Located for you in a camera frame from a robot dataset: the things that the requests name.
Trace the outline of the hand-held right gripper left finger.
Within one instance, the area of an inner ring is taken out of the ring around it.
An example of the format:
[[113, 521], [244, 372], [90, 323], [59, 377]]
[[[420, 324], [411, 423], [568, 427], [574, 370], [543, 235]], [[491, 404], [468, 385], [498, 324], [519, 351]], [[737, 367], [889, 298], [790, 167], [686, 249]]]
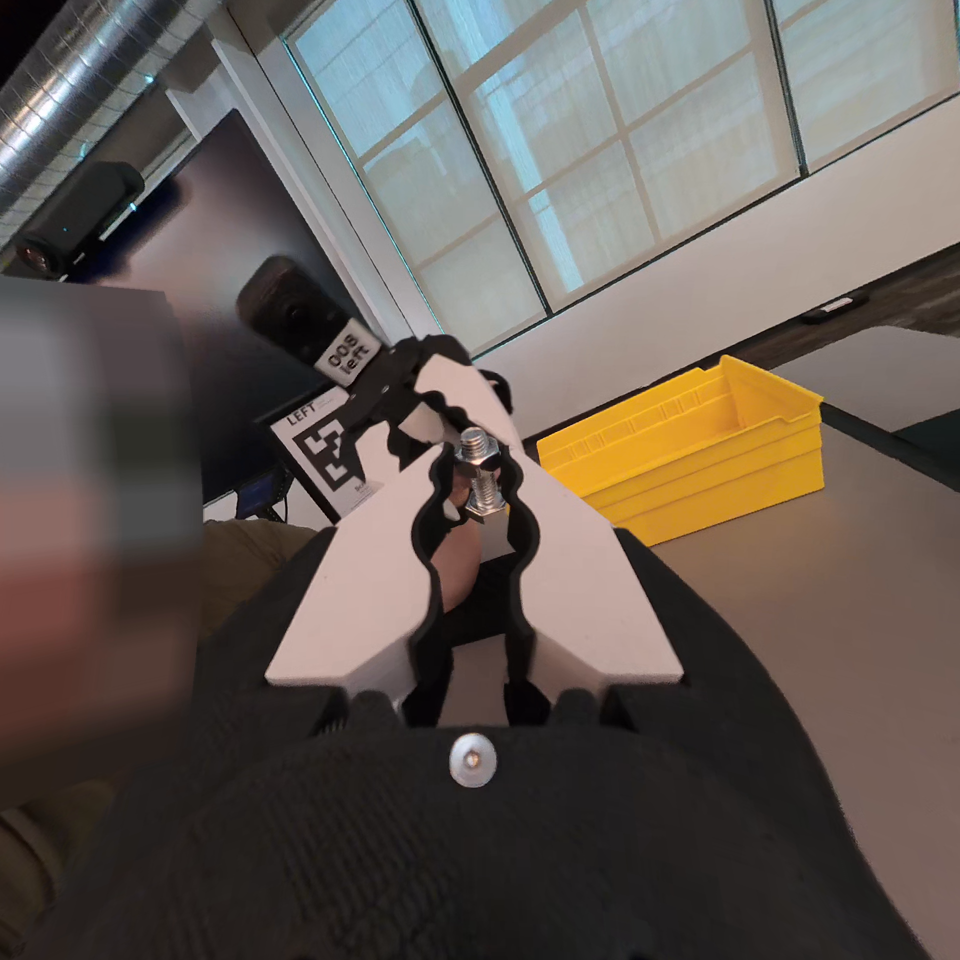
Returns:
[[411, 726], [437, 726], [452, 673], [453, 448], [430, 447], [342, 520], [265, 673], [277, 689], [385, 694]]

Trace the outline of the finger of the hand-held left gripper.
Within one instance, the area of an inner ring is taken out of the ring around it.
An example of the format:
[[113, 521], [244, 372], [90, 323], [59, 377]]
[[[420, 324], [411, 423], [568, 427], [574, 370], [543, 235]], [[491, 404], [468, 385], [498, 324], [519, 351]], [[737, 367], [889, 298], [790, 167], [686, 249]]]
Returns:
[[476, 366], [450, 358], [430, 358], [414, 380], [414, 391], [423, 398], [438, 394], [450, 423], [459, 411], [458, 416], [469, 426], [482, 428], [502, 446], [522, 449], [512, 415]]

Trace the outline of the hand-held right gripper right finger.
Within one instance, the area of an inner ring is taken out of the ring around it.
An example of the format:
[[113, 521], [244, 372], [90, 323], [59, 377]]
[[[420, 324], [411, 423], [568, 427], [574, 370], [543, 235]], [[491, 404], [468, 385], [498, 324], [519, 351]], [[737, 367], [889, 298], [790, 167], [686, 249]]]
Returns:
[[685, 670], [615, 528], [522, 447], [501, 452], [508, 507], [503, 701], [510, 726], [546, 723], [572, 690], [675, 685]]

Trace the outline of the steel hex nut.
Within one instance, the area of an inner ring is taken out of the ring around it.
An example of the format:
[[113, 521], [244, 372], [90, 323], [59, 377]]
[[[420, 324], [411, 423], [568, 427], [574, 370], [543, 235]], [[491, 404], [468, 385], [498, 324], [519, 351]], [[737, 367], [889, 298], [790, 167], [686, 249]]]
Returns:
[[497, 474], [501, 469], [501, 448], [497, 439], [487, 434], [463, 434], [454, 455], [457, 474], [470, 479], [480, 474]]

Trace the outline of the steel hex bolt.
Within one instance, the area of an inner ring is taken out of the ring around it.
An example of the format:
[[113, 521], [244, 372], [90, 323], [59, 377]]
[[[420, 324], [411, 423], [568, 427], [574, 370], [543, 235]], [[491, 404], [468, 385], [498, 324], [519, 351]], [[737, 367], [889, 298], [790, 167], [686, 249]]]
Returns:
[[[483, 436], [484, 434], [495, 438], [479, 426], [471, 426], [465, 429], [461, 437]], [[462, 507], [462, 512], [474, 521], [484, 524], [490, 518], [493, 518], [507, 510], [508, 505], [499, 486], [499, 471], [497, 474], [481, 473], [479, 476], [471, 479], [464, 477], [469, 481], [469, 494]]]

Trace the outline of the yellow plastic bin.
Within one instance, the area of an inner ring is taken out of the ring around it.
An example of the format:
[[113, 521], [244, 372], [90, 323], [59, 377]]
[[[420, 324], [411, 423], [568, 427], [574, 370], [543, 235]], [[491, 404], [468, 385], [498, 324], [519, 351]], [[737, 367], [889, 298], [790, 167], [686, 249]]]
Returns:
[[656, 546], [821, 491], [822, 403], [724, 355], [541, 438], [538, 462]]

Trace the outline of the person's left hand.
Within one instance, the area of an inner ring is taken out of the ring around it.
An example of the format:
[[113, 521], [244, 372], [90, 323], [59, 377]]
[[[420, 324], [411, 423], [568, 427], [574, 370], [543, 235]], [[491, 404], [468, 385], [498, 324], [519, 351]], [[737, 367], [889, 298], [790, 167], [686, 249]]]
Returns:
[[482, 562], [481, 524], [472, 518], [452, 527], [434, 552], [442, 609], [447, 614], [471, 594]]

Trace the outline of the large black screen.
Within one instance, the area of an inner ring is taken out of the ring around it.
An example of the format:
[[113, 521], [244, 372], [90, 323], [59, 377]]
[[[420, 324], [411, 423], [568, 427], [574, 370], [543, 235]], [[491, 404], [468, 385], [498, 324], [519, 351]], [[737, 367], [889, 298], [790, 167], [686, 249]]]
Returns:
[[241, 321], [237, 298], [265, 260], [292, 259], [350, 316], [362, 314], [236, 111], [136, 204], [87, 282], [123, 464], [183, 475], [208, 504], [273, 471], [267, 415], [337, 386]]

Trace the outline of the framed marker sign on stand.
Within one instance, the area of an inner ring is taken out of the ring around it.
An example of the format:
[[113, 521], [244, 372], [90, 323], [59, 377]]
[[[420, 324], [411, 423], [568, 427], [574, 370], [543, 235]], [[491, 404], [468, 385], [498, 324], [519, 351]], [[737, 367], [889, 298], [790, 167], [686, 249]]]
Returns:
[[260, 421], [284, 467], [333, 524], [372, 495], [345, 448], [341, 411], [348, 399], [344, 388], [333, 386]]

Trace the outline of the small screen device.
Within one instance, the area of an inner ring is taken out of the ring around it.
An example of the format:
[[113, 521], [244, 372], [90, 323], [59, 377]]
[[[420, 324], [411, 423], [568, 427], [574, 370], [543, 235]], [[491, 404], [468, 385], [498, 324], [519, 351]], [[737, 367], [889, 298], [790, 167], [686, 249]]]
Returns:
[[234, 519], [287, 522], [287, 498], [293, 477], [280, 467], [241, 486], [237, 491]]

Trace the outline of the large paned window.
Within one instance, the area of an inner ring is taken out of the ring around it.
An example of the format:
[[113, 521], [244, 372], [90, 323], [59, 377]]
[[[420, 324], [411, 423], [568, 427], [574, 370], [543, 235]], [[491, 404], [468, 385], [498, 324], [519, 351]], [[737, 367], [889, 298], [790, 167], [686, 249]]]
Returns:
[[958, 2], [320, 2], [284, 45], [474, 346], [958, 94]]

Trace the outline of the black flat floor device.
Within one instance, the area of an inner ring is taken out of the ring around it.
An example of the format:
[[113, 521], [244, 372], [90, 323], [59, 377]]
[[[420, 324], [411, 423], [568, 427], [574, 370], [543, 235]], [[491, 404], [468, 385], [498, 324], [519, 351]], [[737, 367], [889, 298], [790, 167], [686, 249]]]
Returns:
[[870, 294], [864, 291], [852, 291], [806, 310], [795, 319], [805, 326], [821, 326], [835, 317], [843, 316], [846, 313], [869, 304], [869, 302]]

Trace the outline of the silver ventilation duct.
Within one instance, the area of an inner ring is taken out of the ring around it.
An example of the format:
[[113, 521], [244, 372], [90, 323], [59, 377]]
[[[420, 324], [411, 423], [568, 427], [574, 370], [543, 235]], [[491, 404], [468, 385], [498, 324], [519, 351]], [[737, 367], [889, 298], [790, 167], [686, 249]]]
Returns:
[[2, 246], [159, 78], [219, 5], [64, 5], [2, 87]]

